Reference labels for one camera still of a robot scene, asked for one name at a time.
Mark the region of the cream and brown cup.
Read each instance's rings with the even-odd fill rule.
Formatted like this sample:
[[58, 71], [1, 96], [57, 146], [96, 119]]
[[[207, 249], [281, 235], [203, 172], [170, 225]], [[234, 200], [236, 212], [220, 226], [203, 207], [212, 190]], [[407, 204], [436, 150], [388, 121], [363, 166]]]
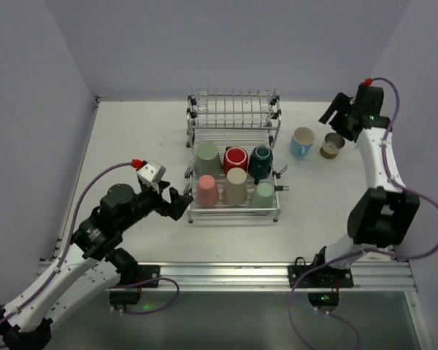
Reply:
[[345, 139], [338, 133], [327, 133], [320, 147], [320, 155], [326, 159], [334, 159], [345, 146]]

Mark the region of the pink tumbler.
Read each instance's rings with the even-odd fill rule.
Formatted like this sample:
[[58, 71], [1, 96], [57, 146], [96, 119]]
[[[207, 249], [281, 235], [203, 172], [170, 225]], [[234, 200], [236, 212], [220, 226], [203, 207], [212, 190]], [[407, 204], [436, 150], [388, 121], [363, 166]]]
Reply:
[[196, 187], [196, 199], [204, 208], [213, 207], [219, 200], [219, 191], [213, 176], [203, 175], [199, 178]]

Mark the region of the light blue mug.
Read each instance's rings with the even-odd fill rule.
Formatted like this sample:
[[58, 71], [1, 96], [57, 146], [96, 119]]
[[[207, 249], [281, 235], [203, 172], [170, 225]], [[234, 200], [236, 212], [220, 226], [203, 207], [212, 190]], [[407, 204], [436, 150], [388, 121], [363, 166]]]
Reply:
[[297, 128], [291, 137], [290, 152], [296, 158], [304, 158], [311, 149], [315, 134], [310, 128]]

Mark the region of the beige tumbler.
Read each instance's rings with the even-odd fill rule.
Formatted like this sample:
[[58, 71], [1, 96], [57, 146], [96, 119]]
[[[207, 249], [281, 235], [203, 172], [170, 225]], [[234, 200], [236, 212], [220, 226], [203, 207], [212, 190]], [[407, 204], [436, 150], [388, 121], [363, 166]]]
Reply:
[[226, 175], [223, 199], [230, 206], [242, 205], [247, 199], [247, 174], [241, 168], [232, 168]]

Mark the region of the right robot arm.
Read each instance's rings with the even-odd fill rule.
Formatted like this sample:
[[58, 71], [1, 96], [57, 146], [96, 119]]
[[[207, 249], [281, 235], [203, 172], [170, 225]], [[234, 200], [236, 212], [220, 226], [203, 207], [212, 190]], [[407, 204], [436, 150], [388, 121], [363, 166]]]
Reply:
[[392, 120], [380, 114], [383, 100], [383, 89], [367, 79], [354, 98], [338, 93], [319, 119], [355, 143], [367, 189], [348, 216], [346, 234], [315, 255], [313, 268], [341, 272], [367, 253], [387, 253], [388, 247], [404, 240], [420, 207], [420, 198], [406, 190], [399, 174], [392, 148]]

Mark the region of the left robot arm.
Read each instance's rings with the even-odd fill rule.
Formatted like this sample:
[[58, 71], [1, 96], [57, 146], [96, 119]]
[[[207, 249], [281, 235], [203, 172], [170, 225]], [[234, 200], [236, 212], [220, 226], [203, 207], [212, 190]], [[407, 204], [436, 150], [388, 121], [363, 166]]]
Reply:
[[108, 289], [154, 287], [158, 272], [143, 273], [134, 257], [120, 248], [123, 234], [151, 212], [178, 220], [192, 202], [190, 195], [169, 190], [165, 201], [156, 190], [134, 192], [128, 184], [108, 189], [89, 218], [42, 275], [13, 301], [0, 305], [0, 336], [8, 349], [43, 349], [52, 328], [74, 307]]

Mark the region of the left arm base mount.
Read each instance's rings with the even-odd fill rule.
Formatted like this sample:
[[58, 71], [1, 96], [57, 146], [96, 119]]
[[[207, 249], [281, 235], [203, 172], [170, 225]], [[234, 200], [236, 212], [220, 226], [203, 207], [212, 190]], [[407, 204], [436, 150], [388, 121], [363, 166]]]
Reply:
[[119, 283], [109, 291], [110, 306], [122, 311], [135, 306], [141, 300], [143, 289], [158, 287], [158, 281], [153, 279], [159, 277], [160, 272], [159, 265], [137, 265], [123, 272]]

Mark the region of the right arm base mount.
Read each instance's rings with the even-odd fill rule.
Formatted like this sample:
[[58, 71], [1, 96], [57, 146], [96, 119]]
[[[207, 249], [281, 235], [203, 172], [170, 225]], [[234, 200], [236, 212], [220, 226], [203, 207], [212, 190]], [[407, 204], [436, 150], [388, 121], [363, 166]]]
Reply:
[[[313, 261], [307, 263], [303, 257], [297, 257], [294, 263], [287, 267], [289, 287], [307, 271], [324, 263], [324, 256], [317, 253]], [[306, 275], [297, 285], [297, 289], [318, 289], [318, 292], [308, 292], [310, 304], [317, 309], [327, 312], [335, 311], [339, 305], [339, 290], [353, 288], [354, 282], [351, 269], [336, 269], [323, 267], [320, 270]]]

